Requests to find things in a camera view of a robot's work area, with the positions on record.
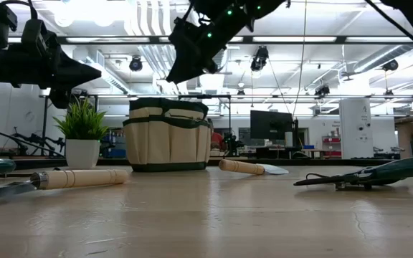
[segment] computer monitor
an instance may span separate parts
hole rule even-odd
[[[251,110],[251,139],[284,140],[285,132],[293,131],[290,113]]]

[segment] trowel blade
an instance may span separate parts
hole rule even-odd
[[[0,198],[36,191],[36,187],[30,181],[16,182],[0,185]]]

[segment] potted plant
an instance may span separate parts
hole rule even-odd
[[[95,112],[88,99],[70,104],[65,121],[54,120],[65,134],[66,161],[71,169],[90,169],[97,165],[100,139],[108,131],[102,126],[105,112]]]

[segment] green plant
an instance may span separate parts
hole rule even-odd
[[[106,112],[95,112],[88,99],[76,100],[70,104],[65,121],[58,118],[54,120],[66,139],[100,140],[108,131],[107,126],[102,126],[105,114]]]

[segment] wooden table surface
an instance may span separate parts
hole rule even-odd
[[[289,175],[132,173],[119,186],[0,200],[0,257],[413,257],[413,178],[373,191]]]

